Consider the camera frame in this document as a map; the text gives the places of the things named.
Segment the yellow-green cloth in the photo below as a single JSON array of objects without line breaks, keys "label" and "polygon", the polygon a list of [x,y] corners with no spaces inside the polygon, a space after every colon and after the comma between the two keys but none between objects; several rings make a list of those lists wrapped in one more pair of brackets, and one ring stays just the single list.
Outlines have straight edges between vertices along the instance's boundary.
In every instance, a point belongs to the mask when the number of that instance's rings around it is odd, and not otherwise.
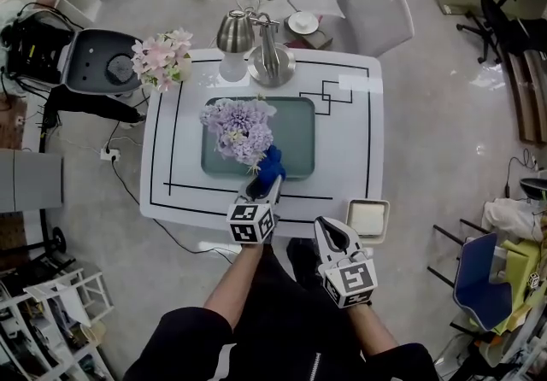
[{"label": "yellow-green cloth", "polygon": [[528,313],[539,305],[545,292],[544,285],[538,285],[535,289],[529,287],[530,277],[538,272],[539,244],[531,240],[521,240],[518,243],[506,240],[501,246],[507,250],[505,280],[512,289],[512,313],[493,329],[497,335],[514,331],[523,325]]}]

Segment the black office chair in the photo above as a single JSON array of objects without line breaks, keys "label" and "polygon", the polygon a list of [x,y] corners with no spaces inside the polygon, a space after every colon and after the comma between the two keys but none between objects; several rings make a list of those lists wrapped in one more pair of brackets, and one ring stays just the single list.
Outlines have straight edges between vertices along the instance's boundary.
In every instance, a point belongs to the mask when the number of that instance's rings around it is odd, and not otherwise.
[{"label": "black office chair", "polygon": [[479,64],[487,60],[489,50],[496,56],[496,64],[503,62],[500,52],[521,56],[527,50],[535,50],[547,57],[547,20],[511,20],[503,12],[503,5],[507,1],[480,0],[484,21],[480,22],[476,15],[468,10],[464,16],[472,20],[475,26],[456,25],[459,32],[471,32],[482,38],[483,53],[477,58]]}]

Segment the brown wooden platform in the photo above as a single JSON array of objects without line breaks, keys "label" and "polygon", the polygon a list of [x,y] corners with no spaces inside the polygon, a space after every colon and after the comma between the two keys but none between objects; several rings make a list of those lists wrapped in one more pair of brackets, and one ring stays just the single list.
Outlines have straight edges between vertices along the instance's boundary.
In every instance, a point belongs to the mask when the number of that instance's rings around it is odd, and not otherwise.
[{"label": "brown wooden platform", "polygon": [[515,102],[520,141],[547,146],[547,56],[526,50],[508,53],[505,67]]}]

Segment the pink flower bouquet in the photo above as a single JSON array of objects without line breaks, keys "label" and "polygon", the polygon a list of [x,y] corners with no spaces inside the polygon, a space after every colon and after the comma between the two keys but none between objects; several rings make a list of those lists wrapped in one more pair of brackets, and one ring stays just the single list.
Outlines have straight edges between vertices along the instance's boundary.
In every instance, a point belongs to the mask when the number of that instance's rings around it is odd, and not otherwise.
[{"label": "pink flower bouquet", "polygon": [[182,27],[132,46],[132,70],[143,85],[159,92],[176,89],[191,76],[191,39]]}]

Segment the person's right forearm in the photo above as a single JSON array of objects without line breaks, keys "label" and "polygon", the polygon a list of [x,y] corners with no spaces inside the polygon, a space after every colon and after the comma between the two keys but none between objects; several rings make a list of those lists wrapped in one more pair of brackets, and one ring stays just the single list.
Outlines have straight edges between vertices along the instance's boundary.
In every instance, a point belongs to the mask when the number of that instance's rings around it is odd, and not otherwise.
[{"label": "person's right forearm", "polygon": [[398,346],[398,342],[373,311],[363,303],[346,309],[364,357],[379,355]]}]

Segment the blue cloth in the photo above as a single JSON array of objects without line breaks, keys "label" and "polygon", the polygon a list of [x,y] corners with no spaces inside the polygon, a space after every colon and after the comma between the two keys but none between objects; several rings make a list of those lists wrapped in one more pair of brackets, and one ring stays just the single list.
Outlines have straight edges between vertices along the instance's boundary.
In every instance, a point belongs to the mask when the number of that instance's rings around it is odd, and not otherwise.
[{"label": "blue cloth", "polygon": [[279,176],[283,180],[286,179],[286,171],[281,158],[282,152],[272,144],[266,151],[265,157],[259,162],[260,170],[257,174],[257,182],[260,194],[267,194]]}]

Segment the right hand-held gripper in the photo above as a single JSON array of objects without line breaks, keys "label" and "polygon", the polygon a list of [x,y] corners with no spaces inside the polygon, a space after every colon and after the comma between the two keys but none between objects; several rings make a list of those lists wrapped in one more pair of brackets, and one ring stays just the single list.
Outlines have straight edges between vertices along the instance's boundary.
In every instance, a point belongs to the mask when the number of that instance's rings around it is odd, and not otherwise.
[{"label": "right hand-held gripper", "polygon": [[[321,259],[331,261],[318,267],[326,293],[338,308],[370,305],[373,291],[378,287],[373,249],[360,249],[356,230],[340,220],[318,217],[314,230]],[[342,260],[332,261],[336,255],[354,250],[357,251]]]}]

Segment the white square dish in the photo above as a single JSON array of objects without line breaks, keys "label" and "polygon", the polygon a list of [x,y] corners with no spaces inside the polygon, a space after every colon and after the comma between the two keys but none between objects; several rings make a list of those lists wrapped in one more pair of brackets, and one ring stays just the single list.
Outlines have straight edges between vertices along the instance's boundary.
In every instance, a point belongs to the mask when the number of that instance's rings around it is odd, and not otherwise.
[{"label": "white square dish", "polygon": [[390,203],[385,200],[351,199],[345,223],[353,228],[363,245],[377,245],[385,241]]}]

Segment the white shelf rack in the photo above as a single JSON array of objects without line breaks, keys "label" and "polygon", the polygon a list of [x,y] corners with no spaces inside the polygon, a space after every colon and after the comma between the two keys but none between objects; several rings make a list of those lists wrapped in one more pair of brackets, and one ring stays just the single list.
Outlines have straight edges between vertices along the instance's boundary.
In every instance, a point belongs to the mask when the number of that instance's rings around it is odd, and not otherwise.
[{"label": "white shelf rack", "polygon": [[115,381],[101,354],[114,309],[103,274],[81,268],[18,296],[0,282],[0,381]]}]

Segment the white round bowl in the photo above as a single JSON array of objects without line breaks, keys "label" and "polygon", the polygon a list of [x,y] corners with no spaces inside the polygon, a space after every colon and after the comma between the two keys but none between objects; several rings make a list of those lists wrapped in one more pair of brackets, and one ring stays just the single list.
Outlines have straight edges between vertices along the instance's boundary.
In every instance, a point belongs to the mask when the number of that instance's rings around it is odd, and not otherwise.
[{"label": "white round bowl", "polygon": [[297,11],[287,20],[288,27],[296,34],[309,35],[319,29],[320,22],[318,18],[305,11]]}]

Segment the purple flowers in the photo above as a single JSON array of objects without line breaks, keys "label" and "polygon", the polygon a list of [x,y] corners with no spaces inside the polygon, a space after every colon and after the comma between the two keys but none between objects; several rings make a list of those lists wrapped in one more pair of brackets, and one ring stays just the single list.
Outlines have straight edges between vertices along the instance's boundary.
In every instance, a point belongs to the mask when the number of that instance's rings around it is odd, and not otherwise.
[{"label": "purple flowers", "polygon": [[248,173],[258,174],[259,164],[274,143],[268,122],[276,113],[263,97],[221,98],[203,107],[199,118],[215,135],[215,150],[223,159],[232,158],[247,166]]}]

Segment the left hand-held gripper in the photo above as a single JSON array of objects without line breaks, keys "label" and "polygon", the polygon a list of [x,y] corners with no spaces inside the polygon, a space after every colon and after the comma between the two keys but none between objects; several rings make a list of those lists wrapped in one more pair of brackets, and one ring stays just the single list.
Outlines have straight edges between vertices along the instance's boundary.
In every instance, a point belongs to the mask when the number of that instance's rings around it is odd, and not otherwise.
[{"label": "left hand-held gripper", "polygon": [[283,183],[282,175],[269,183],[257,177],[244,181],[226,215],[235,243],[263,244],[274,233],[279,220],[274,211],[279,203]]}]

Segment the blue chair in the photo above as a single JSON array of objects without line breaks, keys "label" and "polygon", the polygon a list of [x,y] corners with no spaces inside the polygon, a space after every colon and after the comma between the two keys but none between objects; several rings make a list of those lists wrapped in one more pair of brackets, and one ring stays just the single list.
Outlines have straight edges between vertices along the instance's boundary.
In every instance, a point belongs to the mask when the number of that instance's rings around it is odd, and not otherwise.
[{"label": "blue chair", "polygon": [[438,225],[433,227],[461,247],[455,278],[449,280],[432,267],[427,271],[452,288],[456,305],[482,330],[492,331],[512,314],[511,284],[491,281],[497,235],[467,220],[460,222],[480,236],[461,240]]}]

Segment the grey panel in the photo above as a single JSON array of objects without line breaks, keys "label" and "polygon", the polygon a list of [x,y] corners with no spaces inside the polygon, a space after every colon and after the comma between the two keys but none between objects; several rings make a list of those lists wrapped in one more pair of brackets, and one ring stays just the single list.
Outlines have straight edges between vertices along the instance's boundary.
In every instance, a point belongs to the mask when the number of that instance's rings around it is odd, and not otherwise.
[{"label": "grey panel", "polygon": [[0,213],[59,208],[62,179],[59,155],[0,149]]}]

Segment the person's black clothing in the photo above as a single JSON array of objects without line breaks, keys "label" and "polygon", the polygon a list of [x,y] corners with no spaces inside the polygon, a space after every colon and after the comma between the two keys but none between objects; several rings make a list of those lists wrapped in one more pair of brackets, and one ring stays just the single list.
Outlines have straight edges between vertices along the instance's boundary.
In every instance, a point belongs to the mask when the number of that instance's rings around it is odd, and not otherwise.
[{"label": "person's black clothing", "polygon": [[234,330],[202,307],[164,314],[123,381],[209,381],[229,348],[226,381],[440,381],[419,343],[364,357],[346,313],[323,289],[312,242],[294,238],[292,269],[263,244]]}]

